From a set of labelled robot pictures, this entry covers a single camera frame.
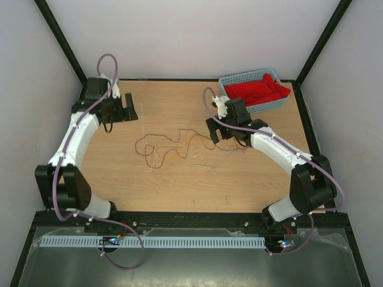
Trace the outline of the white zip tie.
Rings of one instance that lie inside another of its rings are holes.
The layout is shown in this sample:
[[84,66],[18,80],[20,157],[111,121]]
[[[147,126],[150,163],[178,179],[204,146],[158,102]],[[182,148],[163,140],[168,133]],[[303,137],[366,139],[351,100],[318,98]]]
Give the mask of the white zip tie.
[[141,129],[142,129],[142,136],[145,136],[145,123],[144,123],[144,109],[143,109],[143,103],[140,103],[140,110],[141,110]]

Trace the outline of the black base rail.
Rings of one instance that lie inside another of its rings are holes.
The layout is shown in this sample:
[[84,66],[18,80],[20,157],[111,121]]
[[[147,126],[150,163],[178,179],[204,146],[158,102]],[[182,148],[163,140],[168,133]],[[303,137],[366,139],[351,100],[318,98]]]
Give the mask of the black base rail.
[[[193,213],[193,212],[118,212],[118,222],[126,223],[138,233],[153,228],[170,229],[226,229],[242,231],[245,234],[282,234],[286,228],[296,231],[298,228],[309,228],[310,219],[300,216],[295,221],[287,219],[272,230],[268,230],[262,222],[260,213]],[[96,221],[89,225],[84,218],[71,218],[61,222],[52,211],[37,212],[31,229],[38,227],[83,227],[86,232],[99,234],[115,234],[124,228],[105,222]]]

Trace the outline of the light blue plastic basket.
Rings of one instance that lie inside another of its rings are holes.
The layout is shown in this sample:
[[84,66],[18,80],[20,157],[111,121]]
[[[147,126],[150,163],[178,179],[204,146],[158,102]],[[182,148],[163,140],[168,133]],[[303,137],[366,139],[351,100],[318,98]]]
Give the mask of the light blue plastic basket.
[[229,99],[242,99],[250,114],[282,107],[291,93],[272,68],[222,77],[218,82],[221,94]]

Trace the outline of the black aluminium frame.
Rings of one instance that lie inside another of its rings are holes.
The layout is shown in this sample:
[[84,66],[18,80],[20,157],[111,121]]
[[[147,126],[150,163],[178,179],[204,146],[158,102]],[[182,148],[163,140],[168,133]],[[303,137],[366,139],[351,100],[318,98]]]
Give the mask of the black aluminium frame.
[[[319,40],[317,41],[315,47],[311,51],[299,76],[297,77],[297,79],[289,81],[293,87],[295,101],[297,103],[297,108],[300,114],[300,120],[303,124],[303,130],[305,132],[309,150],[310,152],[313,152],[314,155],[318,155],[320,153],[320,148],[319,148],[317,139],[314,135],[314,127],[313,127],[312,120],[308,111],[308,107],[306,105],[305,99],[301,91],[301,85],[303,84],[304,80],[308,76],[311,68],[313,67],[314,63],[317,61],[320,53],[322,52],[323,48],[327,44],[328,40],[332,36],[337,25],[342,20],[342,17],[346,13],[350,4],[351,4],[351,1],[340,1],[338,3],[330,20],[326,24],[321,36],[319,37]],[[85,85],[86,83],[85,74],[82,68],[80,67],[79,62],[76,59],[73,53],[73,50],[70,47],[70,44],[68,43],[67,39],[65,38],[48,3],[46,1],[36,1],[36,5],[41,15],[43,16],[44,20],[48,24],[50,30],[52,31],[54,37],[56,38],[57,42],[59,43],[62,51],[67,57],[69,63],[74,69],[77,77],[80,79],[80,82],[82,83],[82,85]],[[363,260],[360,255],[360,251],[357,246],[355,235],[352,230],[348,215],[346,213],[341,213],[341,212],[326,212],[322,214],[316,214],[314,215],[314,223],[316,226],[318,226],[322,230],[338,229],[338,230],[344,231],[345,233],[344,239],[349,244],[349,247],[351,249],[350,258],[352,259],[350,267],[347,268],[348,272],[346,275],[354,283],[359,283],[361,286],[369,286],[370,282],[366,273],[366,269],[363,264]],[[37,230],[43,230],[45,228],[51,228],[52,230],[55,230],[57,227],[38,227],[35,230],[32,230],[30,228],[20,259],[17,263],[14,276],[11,281],[11,286],[21,286],[21,284],[24,281],[30,279],[30,276],[32,274],[32,256],[33,256],[32,254],[33,252],[37,250],[37,247],[33,243],[33,239],[35,238]],[[73,230],[74,228],[79,228],[79,227],[63,227],[63,228],[69,228],[70,230]],[[219,231],[221,230],[221,231],[228,231],[232,233],[232,231],[229,231],[226,229],[204,229],[204,230],[203,229],[170,229],[170,228],[153,228],[153,229],[163,230],[163,231],[169,231],[169,230]],[[280,234],[277,234],[277,235],[266,234],[263,236],[265,236],[267,239],[271,239],[279,235]]]

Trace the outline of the red cloth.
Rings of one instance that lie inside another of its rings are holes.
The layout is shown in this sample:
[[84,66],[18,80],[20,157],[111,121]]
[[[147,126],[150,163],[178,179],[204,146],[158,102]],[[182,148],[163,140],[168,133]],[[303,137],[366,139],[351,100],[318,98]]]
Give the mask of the red cloth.
[[291,92],[278,84],[271,74],[264,74],[262,80],[231,84],[224,89],[230,99],[241,98],[246,107],[285,99]]

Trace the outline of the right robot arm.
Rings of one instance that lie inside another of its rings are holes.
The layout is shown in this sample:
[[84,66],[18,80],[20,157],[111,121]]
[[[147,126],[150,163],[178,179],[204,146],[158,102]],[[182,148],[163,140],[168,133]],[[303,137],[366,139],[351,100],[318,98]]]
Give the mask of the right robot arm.
[[212,105],[217,115],[211,115],[206,125],[213,143],[235,138],[241,145],[267,155],[290,177],[288,196],[262,210],[262,227],[267,232],[276,232],[287,219],[309,214],[337,196],[325,156],[303,152],[279,137],[263,120],[253,120],[242,99],[213,96]]

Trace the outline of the green circuit board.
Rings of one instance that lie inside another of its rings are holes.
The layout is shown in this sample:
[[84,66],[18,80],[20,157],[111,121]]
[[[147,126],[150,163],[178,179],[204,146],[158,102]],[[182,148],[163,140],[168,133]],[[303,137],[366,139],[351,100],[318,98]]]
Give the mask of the green circuit board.
[[281,248],[285,249],[285,248],[290,248],[290,247],[294,246],[295,241],[293,239],[284,239],[284,240],[277,241],[277,244]]
[[100,246],[120,246],[121,240],[117,236],[103,236],[99,239],[98,245]]

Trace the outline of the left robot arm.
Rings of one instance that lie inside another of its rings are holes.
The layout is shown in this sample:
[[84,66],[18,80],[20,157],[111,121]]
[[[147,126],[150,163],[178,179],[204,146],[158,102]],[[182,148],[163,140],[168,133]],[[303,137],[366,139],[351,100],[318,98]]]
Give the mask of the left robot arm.
[[104,74],[88,78],[84,97],[71,108],[70,124],[58,150],[46,165],[35,169],[44,206],[83,212],[98,217],[98,224],[105,231],[116,230],[120,218],[113,213],[115,204],[92,193],[81,167],[99,126],[109,133],[115,123],[137,119],[130,93],[122,97],[117,83]]

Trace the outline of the left green circuit board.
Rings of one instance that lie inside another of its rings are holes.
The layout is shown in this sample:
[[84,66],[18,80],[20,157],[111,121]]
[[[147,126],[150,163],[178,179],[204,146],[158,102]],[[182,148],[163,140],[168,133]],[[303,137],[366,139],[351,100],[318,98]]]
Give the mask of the left green circuit board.
[[103,236],[99,239],[98,245],[100,246],[120,246],[121,240],[117,236]]

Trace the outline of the right green circuit board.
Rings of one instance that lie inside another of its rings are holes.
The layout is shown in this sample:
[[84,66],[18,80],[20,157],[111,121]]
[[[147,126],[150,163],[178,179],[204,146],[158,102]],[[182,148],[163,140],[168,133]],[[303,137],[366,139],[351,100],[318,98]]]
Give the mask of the right green circuit board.
[[285,249],[285,248],[290,248],[290,247],[294,246],[295,241],[293,239],[284,239],[284,240],[277,241],[277,244],[281,248]]

